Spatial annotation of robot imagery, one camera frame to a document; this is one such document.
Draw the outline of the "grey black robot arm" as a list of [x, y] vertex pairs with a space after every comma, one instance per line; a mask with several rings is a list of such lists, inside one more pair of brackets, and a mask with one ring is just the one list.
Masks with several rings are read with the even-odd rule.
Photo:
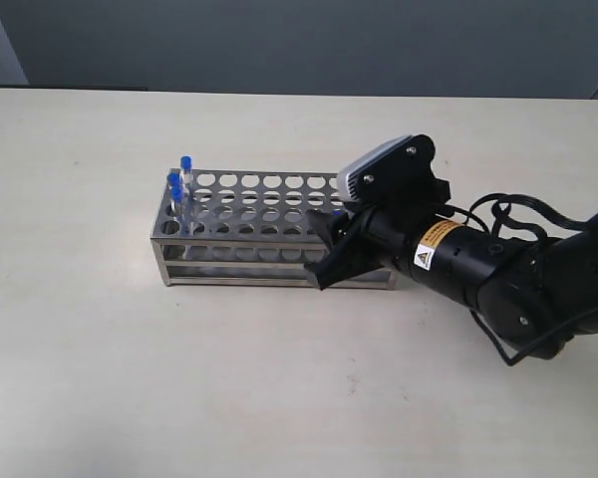
[[343, 208], [311, 211], [326, 247], [305, 265], [320, 290], [390, 268], [466, 307], [508, 365], [552, 359], [598, 334], [598, 213], [571, 219], [525, 194], [490, 193], [493, 221], [450, 202], [433, 140], [389, 140], [337, 177]]

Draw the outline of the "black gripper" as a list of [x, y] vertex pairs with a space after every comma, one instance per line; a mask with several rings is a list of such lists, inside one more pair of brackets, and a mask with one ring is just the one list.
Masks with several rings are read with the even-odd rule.
[[495, 343], [514, 349], [555, 349], [553, 312], [533, 273], [548, 243], [539, 226], [520, 223], [533, 240], [503, 239], [514, 224], [496, 194], [492, 226], [453, 220], [449, 183], [435, 176], [436, 147], [424, 134], [376, 163], [359, 182], [360, 202], [343, 202], [345, 214], [309, 210], [306, 217], [326, 246], [325, 256], [304, 265], [308, 283], [325, 290], [354, 283], [394, 289], [393, 269], [463, 305]]

